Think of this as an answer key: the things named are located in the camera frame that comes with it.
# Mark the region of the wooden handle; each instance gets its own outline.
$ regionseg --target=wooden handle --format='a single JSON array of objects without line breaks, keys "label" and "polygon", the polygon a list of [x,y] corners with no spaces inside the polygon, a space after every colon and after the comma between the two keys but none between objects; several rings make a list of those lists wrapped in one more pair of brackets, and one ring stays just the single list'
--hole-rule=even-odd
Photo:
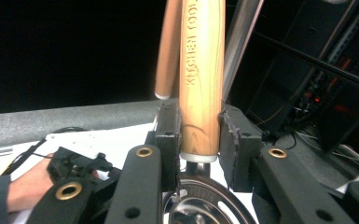
[{"label": "wooden handle", "polygon": [[224,21],[224,0],[183,1],[179,105],[187,161],[215,161],[219,149]]},{"label": "wooden handle", "polygon": [[159,99],[168,99],[177,75],[180,46],[180,17],[182,0],[168,0],[159,42],[159,60],[156,71],[155,94]]}]

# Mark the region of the person's hand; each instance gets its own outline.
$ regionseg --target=person's hand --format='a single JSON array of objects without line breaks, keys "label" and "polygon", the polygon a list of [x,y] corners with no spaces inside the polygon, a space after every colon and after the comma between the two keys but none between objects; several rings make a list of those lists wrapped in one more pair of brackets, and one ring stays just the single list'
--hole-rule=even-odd
[{"label": "person's hand", "polygon": [[50,159],[43,159],[27,173],[10,183],[7,195],[8,212],[35,207],[53,186],[47,171],[49,163]]}]

